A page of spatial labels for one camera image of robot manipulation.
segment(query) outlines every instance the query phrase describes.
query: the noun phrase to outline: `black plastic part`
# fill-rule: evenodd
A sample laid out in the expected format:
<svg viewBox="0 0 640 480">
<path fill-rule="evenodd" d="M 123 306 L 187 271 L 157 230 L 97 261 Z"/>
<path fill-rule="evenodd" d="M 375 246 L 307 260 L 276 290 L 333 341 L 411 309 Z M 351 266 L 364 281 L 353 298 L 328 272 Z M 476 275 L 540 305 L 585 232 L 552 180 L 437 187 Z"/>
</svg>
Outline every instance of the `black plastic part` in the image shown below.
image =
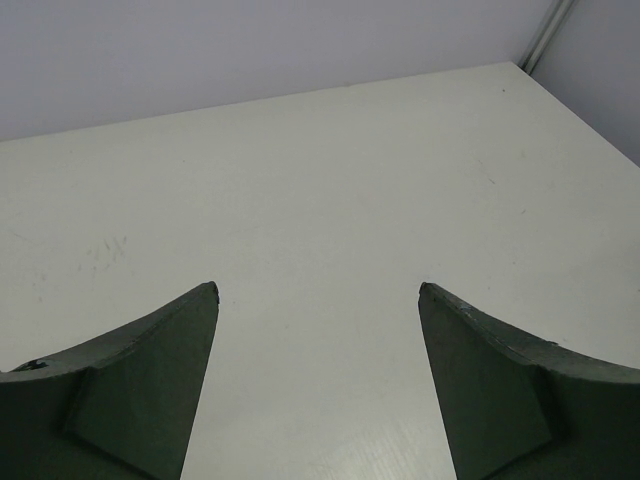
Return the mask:
<svg viewBox="0 0 640 480">
<path fill-rule="evenodd" d="M 420 318 L 457 477 L 640 478 L 640 370 L 544 341 L 433 284 Z"/>
<path fill-rule="evenodd" d="M 0 478 L 177 480 L 218 318 L 214 283 L 0 374 Z"/>
</svg>

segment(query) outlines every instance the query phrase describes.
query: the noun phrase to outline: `tabletop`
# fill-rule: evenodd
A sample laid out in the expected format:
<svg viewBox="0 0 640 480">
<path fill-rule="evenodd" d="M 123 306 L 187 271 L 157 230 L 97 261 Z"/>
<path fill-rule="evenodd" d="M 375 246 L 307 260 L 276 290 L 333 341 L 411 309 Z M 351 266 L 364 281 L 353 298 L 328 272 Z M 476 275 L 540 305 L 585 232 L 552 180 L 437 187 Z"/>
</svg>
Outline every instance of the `tabletop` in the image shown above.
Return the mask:
<svg viewBox="0 0 640 480">
<path fill-rule="evenodd" d="M 639 207 L 510 63 L 0 143 L 0 369 L 214 280 L 185 480 L 453 479 L 420 284 L 640 367 Z"/>
</svg>

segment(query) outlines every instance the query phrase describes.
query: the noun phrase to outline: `white table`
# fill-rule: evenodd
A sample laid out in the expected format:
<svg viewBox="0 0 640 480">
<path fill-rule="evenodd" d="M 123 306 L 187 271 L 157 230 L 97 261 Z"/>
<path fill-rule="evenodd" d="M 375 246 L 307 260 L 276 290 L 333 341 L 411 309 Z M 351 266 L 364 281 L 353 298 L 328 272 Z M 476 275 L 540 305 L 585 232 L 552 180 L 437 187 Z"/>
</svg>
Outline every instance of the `white table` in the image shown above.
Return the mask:
<svg viewBox="0 0 640 480">
<path fill-rule="evenodd" d="M 0 369 L 215 280 L 185 480 L 446 480 L 420 283 L 640 367 L 639 247 L 640 169 L 512 64 L 6 142 Z"/>
</svg>

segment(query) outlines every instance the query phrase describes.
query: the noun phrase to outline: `wall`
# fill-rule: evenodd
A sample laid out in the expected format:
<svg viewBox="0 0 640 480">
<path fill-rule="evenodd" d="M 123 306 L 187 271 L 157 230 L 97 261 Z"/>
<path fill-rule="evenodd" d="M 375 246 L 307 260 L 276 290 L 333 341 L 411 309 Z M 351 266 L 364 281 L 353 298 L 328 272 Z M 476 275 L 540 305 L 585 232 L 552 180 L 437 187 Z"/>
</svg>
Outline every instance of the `wall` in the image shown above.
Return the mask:
<svg viewBox="0 0 640 480">
<path fill-rule="evenodd" d="M 640 165 L 640 2 L 580 0 L 533 77 Z"/>
<path fill-rule="evenodd" d="M 550 0 L 5 0 L 0 140 L 518 61 Z"/>
</svg>

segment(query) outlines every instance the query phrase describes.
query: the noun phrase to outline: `white surface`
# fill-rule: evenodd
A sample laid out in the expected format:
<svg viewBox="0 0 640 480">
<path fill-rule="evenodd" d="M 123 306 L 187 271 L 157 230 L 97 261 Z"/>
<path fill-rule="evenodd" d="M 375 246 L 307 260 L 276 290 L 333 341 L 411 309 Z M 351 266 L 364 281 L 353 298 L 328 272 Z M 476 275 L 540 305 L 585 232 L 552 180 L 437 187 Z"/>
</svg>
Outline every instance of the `white surface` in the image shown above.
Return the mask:
<svg viewBox="0 0 640 480">
<path fill-rule="evenodd" d="M 0 140 L 517 61 L 551 0 L 4 0 Z"/>
<path fill-rule="evenodd" d="M 581 0 L 533 77 L 640 166 L 640 2 Z"/>
<path fill-rule="evenodd" d="M 0 368 L 213 279 L 185 480 L 451 479 L 435 281 L 640 367 L 640 169 L 512 64 L 0 144 Z"/>
</svg>

